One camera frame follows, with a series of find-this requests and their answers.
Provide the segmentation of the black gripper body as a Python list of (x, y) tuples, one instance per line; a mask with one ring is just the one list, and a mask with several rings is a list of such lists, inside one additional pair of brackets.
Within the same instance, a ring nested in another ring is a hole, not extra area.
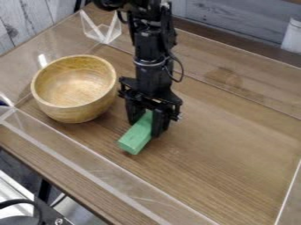
[(166, 58), (159, 62), (134, 60), (135, 77), (122, 76), (119, 95), (124, 100), (139, 102), (146, 110), (159, 109), (170, 115), (171, 120), (179, 119), (182, 99), (171, 90), (171, 84), (179, 83), (173, 75), (174, 60)]

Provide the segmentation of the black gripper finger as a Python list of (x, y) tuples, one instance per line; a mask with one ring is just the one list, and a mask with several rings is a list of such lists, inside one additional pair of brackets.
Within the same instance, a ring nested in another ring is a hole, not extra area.
[(146, 113), (146, 109), (139, 102), (127, 99), (126, 112), (127, 112), (128, 122), (131, 125), (134, 125), (135, 122), (140, 119), (142, 115)]
[(152, 111), (152, 122), (151, 122), (151, 136), (158, 138), (161, 134), (169, 129), (170, 126), (170, 115), (155, 109)]

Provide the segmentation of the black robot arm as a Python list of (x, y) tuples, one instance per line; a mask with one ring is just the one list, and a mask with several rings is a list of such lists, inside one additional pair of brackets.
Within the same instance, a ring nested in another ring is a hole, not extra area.
[(126, 100), (130, 123), (151, 112), (150, 135), (154, 137), (169, 129), (179, 119), (181, 98), (171, 91), (171, 84), (182, 81), (173, 75), (179, 58), (171, 52), (177, 46), (173, 24), (171, 0), (92, 0), (104, 11), (115, 11), (128, 26), (134, 45), (135, 76), (119, 79), (120, 97)]

